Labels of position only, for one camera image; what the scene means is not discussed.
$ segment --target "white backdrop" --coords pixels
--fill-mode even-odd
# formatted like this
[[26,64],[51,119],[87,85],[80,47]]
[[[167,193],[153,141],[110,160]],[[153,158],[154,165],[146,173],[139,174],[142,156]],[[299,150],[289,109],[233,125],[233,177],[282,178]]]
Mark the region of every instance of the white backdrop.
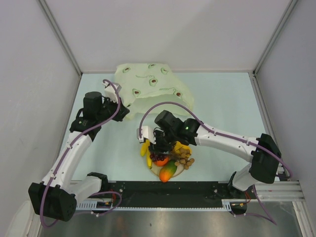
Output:
[[80,69],[253,70],[290,0],[47,0]]
[[259,85],[285,161],[316,221],[316,1],[298,3],[259,71]]
[[30,184],[41,181],[58,154],[79,77],[35,0],[3,2],[0,29],[4,236],[13,215],[29,200]]

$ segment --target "tabletop surface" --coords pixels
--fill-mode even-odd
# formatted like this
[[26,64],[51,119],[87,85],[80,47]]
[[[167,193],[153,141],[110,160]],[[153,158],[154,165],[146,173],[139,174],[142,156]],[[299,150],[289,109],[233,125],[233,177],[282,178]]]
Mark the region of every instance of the tabletop surface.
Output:
[[[247,73],[176,73],[194,96],[193,112],[203,122],[227,132],[260,137],[265,132],[255,95]],[[71,122],[82,108],[85,93],[104,94],[102,79],[114,80],[114,74],[83,74],[74,102],[63,145]],[[155,127],[156,115],[149,115],[143,125]],[[115,181],[158,181],[140,156],[136,129],[142,118],[110,121],[102,126],[94,142],[83,155],[72,180],[82,180],[90,172],[103,173]],[[192,147],[196,162],[173,181],[228,181],[233,172],[247,162],[229,153],[210,148]]]

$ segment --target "bunch of grapes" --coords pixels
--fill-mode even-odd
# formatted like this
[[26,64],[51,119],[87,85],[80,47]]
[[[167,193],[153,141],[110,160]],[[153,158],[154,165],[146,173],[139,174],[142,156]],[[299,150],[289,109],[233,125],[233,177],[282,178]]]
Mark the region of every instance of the bunch of grapes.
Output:
[[166,157],[167,157],[167,154],[162,154],[162,153],[160,153],[160,154],[151,153],[150,154],[150,159],[152,159],[153,162],[156,162],[158,160],[164,161],[164,159],[166,159]]

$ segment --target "plate of fruit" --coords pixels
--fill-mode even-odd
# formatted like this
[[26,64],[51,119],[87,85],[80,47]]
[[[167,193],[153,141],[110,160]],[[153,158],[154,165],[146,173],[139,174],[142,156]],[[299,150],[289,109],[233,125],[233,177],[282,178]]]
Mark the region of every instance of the plate of fruit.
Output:
[[162,182],[167,182],[184,170],[188,170],[195,162],[194,158],[190,158],[191,148],[180,142],[176,142],[169,153],[151,153],[148,149],[149,145],[149,140],[146,140],[141,148],[141,156],[146,157],[147,167]]

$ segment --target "gray floor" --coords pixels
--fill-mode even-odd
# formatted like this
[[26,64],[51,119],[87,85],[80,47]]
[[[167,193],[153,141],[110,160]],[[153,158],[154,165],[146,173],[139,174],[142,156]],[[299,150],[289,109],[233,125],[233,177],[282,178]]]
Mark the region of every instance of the gray floor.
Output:
[[[266,203],[277,226],[257,217],[228,212],[114,211],[96,218],[78,215],[43,229],[41,237],[301,237],[292,203]],[[258,203],[249,212],[263,214]]]

